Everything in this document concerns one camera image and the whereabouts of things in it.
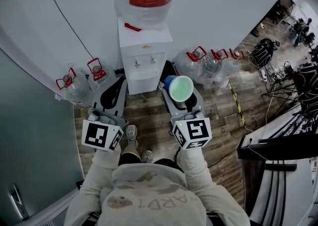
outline person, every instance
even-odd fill
[[[229,192],[212,181],[201,148],[181,150],[181,167],[169,159],[142,163],[137,132],[127,127],[121,156],[119,145],[96,152],[65,226],[250,225]]]
[[[312,21],[313,21],[313,20],[312,20],[311,18],[309,18],[306,25],[309,26]]]
[[[299,43],[303,41],[304,37],[307,35],[309,31],[309,26],[305,26],[301,32],[299,33],[298,37],[295,40],[294,47],[298,47]]]
[[[299,18],[294,25],[293,29],[291,29],[291,33],[289,34],[289,39],[294,40],[302,31],[305,26],[305,22],[302,18]]]

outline yellow and black tape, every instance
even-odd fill
[[[235,100],[235,102],[236,102],[236,104],[237,104],[238,112],[239,112],[239,114],[240,114],[240,117],[242,118],[242,122],[243,122],[243,124],[244,124],[244,126],[245,126],[245,119],[244,119],[244,117],[243,117],[242,109],[240,108],[240,105],[239,105],[238,96],[237,96],[237,93],[235,93],[234,88],[233,88],[232,83],[231,83],[230,80],[229,80],[229,87],[230,87],[231,92],[232,92],[232,94],[233,94],[234,100]]]

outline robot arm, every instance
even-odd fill
[[[95,94],[87,120],[83,121],[82,145],[114,152],[128,121],[123,118],[127,81],[118,77]]]
[[[180,107],[163,89],[162,95],[173,125],[172,133],[181,149],[204,147],[211,139],[210,119],[204,116],[203,98],[196,88],[191,97]]]

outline black pants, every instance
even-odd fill
[[[118,166],[123,164],[133,164],[133,163],[142,163],[142,161],[140,160],[138,156],[134,155],[133,153],[127,152],[120,156]],[[182,173],[184,173],[183,170],[178,166],[178,164],[176,164],[173,160],[170,160],[170,159],[160,159],[154,162],[154,164],[160,164],[170,168],[175,168],[180,170]]]

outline plastic cup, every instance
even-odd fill
[[[169,95],[176,102],[183,102],[190,98],[193,93],[193,82],[187,76],[177,76],[169,86]]]
[[[171,82],[176,78],[175,75],[169,75],[164,79],[164,88],[169,89]]]

